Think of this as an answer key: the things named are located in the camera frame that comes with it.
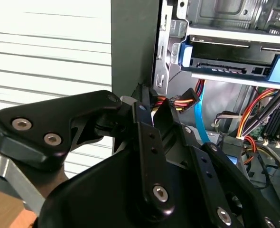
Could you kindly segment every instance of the metal panel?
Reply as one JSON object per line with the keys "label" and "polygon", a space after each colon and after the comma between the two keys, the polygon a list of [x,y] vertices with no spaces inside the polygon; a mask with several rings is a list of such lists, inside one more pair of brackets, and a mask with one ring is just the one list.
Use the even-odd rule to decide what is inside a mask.
{"label": "metal panel", "polygon": [[117,96],[130,96],[138,83],[151,84],[161,2],[112,0],[112,91]]}
{"label": "metal panel", "polygon": [[[111,91],[111,3],[0,0],[0,109]],[[112,138],[71,152],[69,178],[112,153]]]}

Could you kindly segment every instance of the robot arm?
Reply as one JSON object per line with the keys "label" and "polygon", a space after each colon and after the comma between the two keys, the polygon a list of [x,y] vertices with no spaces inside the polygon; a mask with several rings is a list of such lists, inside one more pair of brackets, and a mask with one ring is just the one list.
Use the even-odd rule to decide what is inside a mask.
{"label": "robot arm", "polygon": [[[200,146],[168,100],[152,123],[147,91],[128,103],[98,91],[0,111],[0,177],[38,215],[35,227],[280,228],[260,192],[215,144]],[[68,180],[67,154],[103,136],[115,138],[114,155]]]}

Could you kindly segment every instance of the ram slot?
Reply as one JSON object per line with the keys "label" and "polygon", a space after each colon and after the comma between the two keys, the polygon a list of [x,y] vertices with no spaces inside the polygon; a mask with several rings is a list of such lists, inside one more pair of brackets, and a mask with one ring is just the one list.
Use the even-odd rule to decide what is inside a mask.
{"label": "ram slot", "polygon": [[262,135],[265,138],[271,139],[271,140],[277,140],[278,139],[278,129],[280,128],[280,106],[278,109],[274,111],[272,116],[269,119],[269,122],[265,125]]}

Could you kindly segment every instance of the yellow wire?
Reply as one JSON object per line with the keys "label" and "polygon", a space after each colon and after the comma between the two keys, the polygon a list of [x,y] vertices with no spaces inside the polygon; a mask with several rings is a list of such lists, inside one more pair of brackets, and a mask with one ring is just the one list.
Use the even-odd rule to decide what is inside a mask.
{"label": "yellow wire", "polygon": [[[151,111],[156,112],[159,107],[153,108]],[[177,111],[182,111],[182,108],[176,108]]]}
{"label": "yellow wire", "polygon": [[266,152],[266,151],[263,150],[262,148],[257,147],[256,149],[257,149],[258,151],[260,151],[260,152],[266,154],[268,157],[273,158],[271,155],[268,154],[268,152]]}
{"label": "yellow wire", "polygon": [[[269,93],[267,93],[266,95],[262,96],[257,102],[259,102],[260,100],[264,99],[265,97],[271,95],[272,93],[274,93],[274,92],[269,92]],[[244,116],[244,118],[241,120],[240,128],[239,128],[238,135],[237,135],[238,137],[241,137],[242,132],[243,132],[243,127],[244,127],[244,125],[245,125],[246,120],[249,118],[251,112],[252,112],[252,111],[249,110],[249,111],[247,112],[247,114]]]}

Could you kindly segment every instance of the metal bracket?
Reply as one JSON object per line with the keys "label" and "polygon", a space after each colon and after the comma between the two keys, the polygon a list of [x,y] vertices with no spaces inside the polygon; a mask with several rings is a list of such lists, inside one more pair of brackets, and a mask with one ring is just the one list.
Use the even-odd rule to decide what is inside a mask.
{"label": "metal bracket", "polygon": [[173,213],[175,204],[160,133],[152,126],[150,109],[140,102],[132,108],[138,136],[135,148],[140,154],[140,207],[149,219],[163,220]]}
{"label": "metal bracket", "polygon": [[160,95],[166,95],[168,91],[169,71],[166,58],[172,11],[173,7],[168,5],[167,0],[163,0],[154,77],[154,89]]}
{"label": "metal bracket", "polygon": [[64,166],[57,171],[43,172],[0,154],[0,177],[14,188],[37,215],[46,197],[59,184],[68,180]]}

